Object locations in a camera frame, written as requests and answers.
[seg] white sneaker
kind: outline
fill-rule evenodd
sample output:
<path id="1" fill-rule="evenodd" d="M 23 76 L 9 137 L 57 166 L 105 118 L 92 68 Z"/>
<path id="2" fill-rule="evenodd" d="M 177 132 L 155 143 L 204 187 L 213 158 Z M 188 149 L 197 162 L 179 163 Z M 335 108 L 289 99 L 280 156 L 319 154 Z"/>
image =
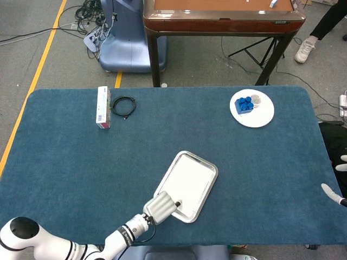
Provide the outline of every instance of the white sneaker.
<path id="1" fill-rule="evenodd" d="M 300 48 L 296 53 L 294 59 L 297 62 L 304 63 L 307 60 L 307 57 L 309 56 L 312 49 L 314 49 L 314 44 L 312 44 L 308 40 L 304 40 L 300 45 Z"/>

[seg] person's leg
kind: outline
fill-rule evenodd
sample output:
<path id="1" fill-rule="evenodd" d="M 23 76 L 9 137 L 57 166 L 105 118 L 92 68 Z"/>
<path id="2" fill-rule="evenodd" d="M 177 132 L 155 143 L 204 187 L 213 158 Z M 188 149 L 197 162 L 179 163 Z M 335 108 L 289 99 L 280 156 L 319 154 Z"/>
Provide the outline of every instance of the person's leg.
<path id="1" fill-rule="evenodd" d="M 339 0 L 337 4 L 333 5 L 323 16 L 310 35 L 318 38 L 318 40 L 323 39 L 345 15 L 347 15 L 347 0 Z"/>
<path id="2" fill-rule="evenodd" d="M 323 39 L 323 37 L 331 31 L 345 15 L 347 15 L 347 0 L 339 0 L 337 4 L 333 5 L 319 21 L 313 32 L 311 32 L 310 37 L 303 41 L 294 57 L 295 60 L 304 63 L 311 50 L 314 48 L 317 40 Z"/>

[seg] black cable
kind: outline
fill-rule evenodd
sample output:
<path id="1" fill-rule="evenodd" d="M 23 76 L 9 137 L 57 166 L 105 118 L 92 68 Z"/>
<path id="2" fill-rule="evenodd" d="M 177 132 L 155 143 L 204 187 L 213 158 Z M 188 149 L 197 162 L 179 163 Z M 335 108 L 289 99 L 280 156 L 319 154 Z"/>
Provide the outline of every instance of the black cable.
<path id="1" fill-rule="evenodd" d="M 67 10 L 70 10 L 70 9 L 72 9 L 72 8 L 76 8 L 76 7 L 79 7 L 79 6 L 80 6 L 80 5 L 74 5 L 74 6 L 70 6 L 70 7 L 67 8 L 67 9 L 64 9 L 64 11 L 60 14 L 60 16 L 59 16 L 59 18 L 58 18 L 58 28 L 60 28 L 60 30 L 62 30 L 64 33 L 67 33 L 67 34 L 70 34 L 70 35 L 75 36 L 75 37 L 77 37 L 77 38 L 83 39 L 83 37 L 78 36 L 78 35 L 75 35 L 75 34 L 72 34 L 71 32 L 69 32 L 69 31 L 77 31 L 77 30 L 73 30 L 73 29 L 63 29 L 63 28 L 60 27 L 60 19 L 61 19 L 62 15 L 63 15 Z"/>
<path id="2" fill-rule="evenodd" d="M 153 228 L 154 228 L 151 237 L 148 238 L 148 239 L 146 239 L 146 240 L 135 241 L 134 243 L 145 243 L 145 242 L 148 242 L 149 240 L 151 240 L 151 239 L 154 237 L 154 235 L 156 234 L 156 231 L 157 231 L 157 226 L 156 226 L 156 223 L 155 223 L 154 220 L 153 220 L 153 217 L 149 217 L 149 221 L 151 222 L 151 224 L 153 225 Z M 117 260 L 120 260 L 120 258 L 124 255 L 124 253 L 125 253 L 125 251 L 126 251 L 127 249 L 128 249 L 128 248 L 124 249 L 124 251 L 120 254 L 120 256 L 118 257 Z"/>
<path id="3" fill-rule="evenodd" d="M 295 42 L 296 42 L 297 44 L 302 44 L 302 40 L 301 40 L 300 38 L 295 37 L 294 40 L 295 40 Z M 248 74 L 249 74 L 249 73 L 256 73 L 256 72 L 252 72 L 252 71 L 247 71 L 247 70 L 246 70 L 241 64 L 239 64 L 236 60 L 233 60 L 232 58 L 228 57 L 228 56 L 224 53 L 224 49 L 223 49 L 223 36 L 221 37 L 221 49 L 222 49 L 223 56 L 224 56 L 225 58 L 234 61 L 234 62 L 235 62 L 240 68 L 242 68 L 246 73 L 248 73 Z M 287 74 L 287 75 L 290 75 L 290 76 L 293 76 L 293 77 L 298 78 L 298 79 L 301 80 L 303 83 L 305 83 L 312 91 L 314 91 L 314 92 L 317 94 L 317 96 L 319 96 L 322 100 L 325 101 L 325 103 L 320 104 L 320 105 L 318 105 L 318 106 L 315 106 L 313 109 L 316 109 L 317 107 L 326 104 L 326 105 L 329 105 L 329 106 L 332 107 L 332 108 L 337 108 L 337 109 L 342 110 L 342 111 L 345 112 L 345 110 L 343 110 L 343 109 L 340 108 L 340 105 L 337 105 L 337 104 L 328 102 L 328 101 L 327 101 L 324 97 L 322 97 L 313 87 L 311 87 L 310 84 L 308 84 L 305 80 L 303 80 L 303 79 L 300 78 L 299 76 L 296 76 L 296 75 L 294 75 L 294 74 L 292 74 L 292 73 L 289 73 L 289 72 L 278 71 L 278 65 L 277 65 L 277 64 L 276 64 L 276 71 L 275 71 L 275 72 L 276 72 L 276 73 Z M 334 116 L 334 115 L 323 113 L 323 114 L 316 115 L 316 117 L 317 117 L 319 120 L 322 120 L 322 119 L 319 117 L 320 115 L 329 115 L 329 116 L 334 117 L 335 119 L 337 118 L 337 117 Z"/>
<path id="4" fill-rule="evenodd" d="M 119 113 L 117 111 L 117 104 L 122 100 L 130 100 L 133 103 L 131 110 L 127 113 Z M 115 98 L 111 104 L 112 112 L 116 115 L 124 116 L 124 120 L 127 119 L 132 114 L 132 112 L 134 112 L 135 108 L 136 108 L 136 100 L 130 96 L 119 96 L 119 97 Z"/>
<path id="5" fill-rule="evenodd" d="M 43 30 L 40 30 L 40 31 L 30 32 L 30 33 L 28 33 L 28 34 L 17 35 L 17 36 L 14 36 L 14 37 L 12 37 L 12 38 L 8 38 L 8 39 L 1 40 L 0 42 L 6 42 L 6 41 L 10 41 L 10 40 L 19 38 L 19 37 L 29 36 L 29 35 L 33 35 L 33 34 L 39 34 L 39 33 L 42 33 L 42 32 L 44 32 L 44 31 L 50 31 L 50 30 L 67 30 L 67 31 L 75 31 L 75 30 L 72 30 L 72 29 L 47 28 L 47 29 L 43 29 Z"/>
<path id="6" fill-rule="evenodd" d="M 248 71 L 247 69 L 245 69 L 240 63 L 238 63 L 238 61 L 234 60 L 233 58 L 230 58 L 228 57 L 225 52 L 224 52 L 224 49 L 223 49 L 223 36 L 221 37 L 221 49 L 222 49 L 222 53 L 223 53 L 223 56 L 225 58 L 227 58 L 228 60 L 231 60 L 233 62 L 235 62 L 240 68 L 242 68 L 247 74 L 260 74 L 259 72 L 253 72 L 253 71 Z"/>
<path id="7" fill-rule="evenodd" d="M 99 62 L 99 59 L 98 59 L 98 57 L 96 56 L 96 54 L 95 54 L 94 52 L 90 51 L 90 50 L 88 49 L 88 47 L 87 47 L 87 55 L 88 55 L 88 58 L 89 58 L 89 59 L 96 59 L 96 60 Z"/>
<path id="8" fill-rule="evenodd" d="M 154 235 L 156 234 L 156 231 L 157 231 L 157 226 L 156 226 L 156 223 L 154 222 L 154 219 L 153 217 L 149 217 L 149 221 L 151 222 L 151 224 L 153 225 L 153 233 L 152 233 L 152 236 L 150 236 L 150 238 L 148 239 L 145 239 L 145 240 L 141 240 L 141 241 L 135 241 L 135 243 L 145 243 L 145 242 L 148 242 L 149 240 L 151 240 Z"/>
<path id="9" fill-rule="evenodd" d="M 100 0 L 85 0 L 82 5 L 74 5 L 67 9 L 65 9 L 58 19 L 58 26 L 60 27 L 60 18 L 61 16 L 69 9 L 71 8 L 78 8 L 75 12 L 75 19 L 77 23 L 77 29 L 76 30 L 70 30 L 70 31 L 76 31 L 81 35 L 87 35 L 89 32 L 85 28 L 84 22 L 87 21 L 87 24 L 89 25 L 90 22 L 95 22 L 98 27 L 102 26 L 102 24 L 105 22 L 105 16 L 104 12 L 101 7 L 101 1 Z M 67 32 L 66 29 L 61 29 L 62 31 L 73 35 L 77 38 L 83 39 L 83 37 L 78 36 L 76 34 L 72 34 L 71 32 Z"/>
<path id="10" fill-rule="evenodd" d="M 291 75 L 293 77 L 298 78 L 299 80 L 301 80 L 303 83 L 305 83 L 313 92 L 315 92 L 317 94 L 317 96 L 319 96 L 321 99 L 323 99 L 329 106 L 334 107 L 332 104 L 330 104 L 324 97 L 322 97 L 313 87 L 311 87 L 310 84 L 308 84 L 306 81 L 304 81 L 302 78 L 300 78 L 299 76 L 296 76 L 292 73 L 289 72 L 284 72 L 284 71 L 278 71 L 278 66 L 276 64 L 276 73 L 282 73 L 282 74 L 287 74 L 287 75 Z"/>
<path id="11" fill-rule="evenodd" d="M 298 45 L 301 45 L 303 43 L 302 39 L 300 39 L 299 37 L 294 37 L 293 40 Z"/>

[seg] electrical wire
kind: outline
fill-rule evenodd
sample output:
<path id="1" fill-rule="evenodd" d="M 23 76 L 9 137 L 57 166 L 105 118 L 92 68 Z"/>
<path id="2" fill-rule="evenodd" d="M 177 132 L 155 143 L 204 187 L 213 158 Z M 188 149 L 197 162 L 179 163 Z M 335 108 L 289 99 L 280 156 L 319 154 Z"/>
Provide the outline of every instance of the electrical wire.
<path id="1" fill-rule="evenodd" d="M 130 100 L 132 102 L 132 108 L 129 112 L 120 113 L 117 111 L 117 104 L 122 100 Z M 134 112 L 135 109 L 136 109 L 136 100 L 130 96 L 119 96 L 115 98 L 111 103 L 112 112 L 116 115 L 124 116 L 124 120 L 127 119 L 132 114 L 132 112 Z"/>
<path id="2" fill-rule="evenodd" d="M 107 32 L 106 38 L 102 41 L 102 44 L 101 44 L 100 50 L 99 50 L 99 56 L 98 56 L 98 58 L 100 58 L 102 46 L 104 45 L 104 43 L 106 42 L 108 36 L 110 35 L 111 29 L 112 29 L 112 27 L 113 27 L 114 19 L 115 19 L 115 17 L 112 15 L 112 24 L 111 24 L 111 27 L 109 28 L 109 30 L 108 30 L 108 32 Z"/>
<path id="3" fill-rule="evenodd" d="M 228 56 L 224 53 L 224 49 L 223 49 L 223 36 L 221 37 L 221 49 L 222 49 L 223 56 L 224 56 L 225 58 L 234 61 L 234 62 L 235 62 L 240 68 L 242 68 L 246 73 L 248 73 L 248 74 L 249 74 L 249 73 L 255 73 L 255 72 L 252 72 L 252 71 L 247 71 L 238 61 L 231 59 L 230 57 L 228 57 Z M 322 104 L 320 104 L 320 105 L 318 105 L 318 106 L 315 106 L 314 109 L 316 109 L 317 107 L 322 106 L 322 105 L 329 105 L 329 106 L 332 107 L 332 108 L 337 108 L 337 109 L 339 109 L 339 110 L 342 110 L 342 111 L 344 112 L 343 115 L 345 115 L 345 110 L 342 109 L 342 108 L 340 108 L 340 105 L 328 102 L 328 100 L 326 100 L 324 97 L 322 97 L 322 96 L 321 96 L 321 95 L 320 95 L 309 83 L 307 83 L 305 80 L 303 80 L 303 79 L 300 78 L 299 76 L 296 76 L 296 75 L 294 75 L 294 74 L 292 74 L 292 73 L 285 72 L 285 71 L 278 71 L 278 65 L 277 65 L 277 64 L 276 64 L 276 70 L 275 70 L 275 72 L 276 72 L 276 73 L 281 73 L 281 74 L 287 74 L 287 75 L 290 75 L 290 76 L 293 76 L 293 77 L 298 78 L 298 79 L 301 80 L 304 84 L 306 84 L 313 92 L 315 92 L 315 94 L 316 94 L 317 96 L 319 96 L 322 100 L 325 101 L 325 103 L 322 103 Z M 328 113 L 323 113 L 323 114 L 318 114 L 318 115 L 316 115 L 316 117 L 317 117 L 319 120 L 322 120 L 322 119 L 319 117 L 320 115 L 329 115 L 329 116 L 331 116 L 331 117 L 337 119 L 337 117 L 334 116 L 334 115 L 331 115 L 331 114 L 328 114 Z M 343 119 L 343 121 L 344 121 L 345 123 L 347 123 L 347 121 L 346 121 L 346 119 L 345 119 L 345 116 L 343 116 L 342 119 Z"/>
<path id="4" fill-rule="evenodd" d="M 254 72 L 254 71 L 248 71 L 247 69 L 245 69 L 238 61 L 234 60 L 233 58 L 228 57 L 225 52 L 224 52 L 224 48 L 223 48 L 223 36 L 221 37 L 221 49 L 222 49 L 222 53 L 223 56 L 225 58 L 227 58 L 230 61 L 235 62 L 241 69 L 243 69 L 247 74 L 260 74 L 259 72 Z"/>
<path id="5" fill-rule="evenodd" d="M 293 40 L 298 45 L 301 45 L 303 43 L 302 39 L 300 39 L 299 37 L 293 37 Z"/>
<path id="6" fill-rule="evenodd" d="M 0 42 L 7 42 L 7 41 L 11 41 L 11 40 L 13 40 L 13 39 L 19 38 L 19 37 L 25 37 L 25 36 L 29 36 L 29 35 L 33 35 L 33 34 L 39 34 L 39 33 L 42 33 L 42 32 L 46 33 L 46 32 L 51 31 L 51 30 L 68 30 L 68 31 L 75 31 L 75 30 L 72 30 L 72 29 L 47 28 L 47 29 L 43 29 L 43 30 L 40 30 L 40 31 L 30 32 L 30 33 L 28 33 L 28 34 L 16 35 L 16 36 L 14 36 L 14 37 L 1 40 Z"/>
<path id="7" fill-rule="evenodd" d="M 64 24 L 64 25 L 62 25 L 62 27 L 65 27 L 65 26 L 68 26 L 68 25 L 72 25 L 72 24 L 74 24 L 74 23 Z M 0 46 L 7 45 L 7 44 L 11 44 L 11 43 L 15 43 L 15 42 L 20 42 L 20 41 L 23 41 L 23 40 L 27 40 L 27 39 L 36 37 L 36 36 L 38 36 L 38 35 L 48 33 L 49 31 L 52 31 L 52 29 L 47 30 L 47 31 L 42 31 L 42 32 L 39 32 L 38 34 L 31 35 L 31 36 L 28 36 L 28 37 L 25 37 L 25 38 L 21 38 L 21 39 L 19 39 L 19 40 L 15 40 L 15 41 L 12 41 L 12 42 L 1 43 Z"/>
<path id="8" fill-rule="evenodd" d="M 64 11 L 60 14 L 60 16 L 59 16 L 59 18 L 58 18 L 58 27 L 59 27 L 59 28 L 61 28 L 61 26 L 60 26 L 60 19 L 61 19 L 62 15 L 63 15 L 66 11 L 68 11 L 68 10 L 70 10 L 70 9 L 72 9 L 72 8 L 77 8 L 77 7 L 81 7 L 81 5 L 74 5 L 74 6 L 70 6 L 69 8 L 64 9 Z M 70 35 L 72 35 L 72 36 L 75 36 L 75 37 L 77 37 L 77 38 L 83 39 L 83 37 L 78 36 L 78 35 L 75 35 L 75 34 L 69 32 L 70 30 L 68 31 L 68 30 L 62 29 L 62 31 L 65 32 L 65 33 L 67 33 L 67 34 L 70 34 Z"/>
<path id="9" fill-rule="evenodd" d="M 101 1 L 85 0 L 81 5 L 74 5 L 65 9 L 58 19 L 58 25 L 60 24 L 62 15 L 67 10 L 70 10 L 72 8 L 77 8 L 74 16 L 77 23 L 77 29 L 74 31 L 76 31 L 80 35 L 84 35 L 84 37 L 81 37 L 69 31 L 65 32 L 80 39 L 84 39 L 85 35 L 91 35 L 93 37 L 92 41 L 95 44 L 96 51 L 87 49 L 87 55 L 90 59 L 96 59 L 99 62 L 98 53 L 100 52 L 100 44 L 103 44 L 104 40 L 106 39 L 105 34 L 107 33 L 107 26 L 105 26 L 106 19 L 102 10 Z M 87 26 L 89 26 L 91 22 L 95 22 L 96 27 L 91 31 L 88 31 L 86 28 L 86 22 Z"/>
<path id="10" fill-rule="evenodd" d="M 154 228 L 153 233 L 152 233 L 152 235 L 150 236 L 150 238 L 148 238 L 148 239 L 146 239 L 146 240 L 135 241 L 134 243 L 138 243 L 138 244 L 140 244 L 140 243 L 145 243 L 145 242 L 148 242 L 149 240 L 151 240 L 151 239 L 154 237 L 154 235 L 156 234 L 156 231 L 157 231 L 157 226 L 156 226 L 156 223 L 154 222 L 153 217 L 149 217 L 149 221 L 150 221 L 150 223 L 153 225 L 153 228 Z M 120 256 L 118 257 L 117 260 L 120 260 L 120 258 L 124 255 L 124 253 L 125 253 L 125 251 L 126 251 L 127 249 L 128 249 L 128 248 L 124 249 L 124 251 L 120 254 Z"/>
<path id="11" fill-rule="evenodd" d="M 148 242 L 148 241 L 151 240 L 151 239 L 154 237 L 154 235 L 156 234 L 157 226 L 156 226 L 156 223 L 154 222 L 153 217 L 149 217 L 149 221 L 150 221 L 150 223 L 153 225 L 153 228 L 154 228 L 152 235 L 151 235 L 150 238 L 148 238 L 148 239 L 141 240 L 141 241 L 135 241 L 135 243 L 145 243 L 145 242 Z"/>

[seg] white plate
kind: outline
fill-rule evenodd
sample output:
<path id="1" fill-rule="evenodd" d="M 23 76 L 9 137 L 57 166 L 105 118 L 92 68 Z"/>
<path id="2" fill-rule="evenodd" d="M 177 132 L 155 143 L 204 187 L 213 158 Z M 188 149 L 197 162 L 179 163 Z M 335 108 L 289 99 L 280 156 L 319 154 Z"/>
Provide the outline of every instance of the white plate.
<path id="1" fill-rule="evenodd" d="M 258 95 L 260 97 L 261 103 L 259 107 L 253 108 L 249 113 L 239 115 L 235 107 L 235 101 L 239 98 L 252 95 Z M 271 99 L 263 92 L 254 89 L 243 89 L 236 92 L 230 100 L 230 111 L 240 124 L 247 127 L 262 127 L 270 123 L 275 113 L 275 108 Z"/>

